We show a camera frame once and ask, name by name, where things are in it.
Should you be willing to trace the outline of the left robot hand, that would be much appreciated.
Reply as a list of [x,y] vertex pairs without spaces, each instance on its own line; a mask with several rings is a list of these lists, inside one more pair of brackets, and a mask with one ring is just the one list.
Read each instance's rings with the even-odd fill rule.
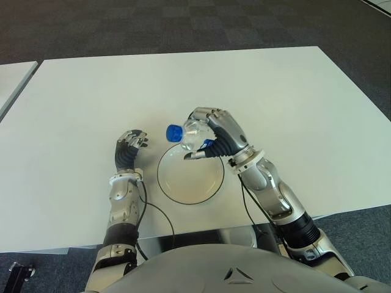
[[117,171],[134,169],[140,148],[146,147],[147,134],[138,129],[125,131],[118,139],[115,146],[114,162]]

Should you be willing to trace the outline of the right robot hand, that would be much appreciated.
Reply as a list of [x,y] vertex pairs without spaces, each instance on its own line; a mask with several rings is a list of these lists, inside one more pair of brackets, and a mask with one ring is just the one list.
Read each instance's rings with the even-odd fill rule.
[[208,147],[186,154],[184,160],[234,156],[249,145],[244,131],[227,110],[197,107],[191,112],[189,119],[206,122],[213,131],[215,140]]

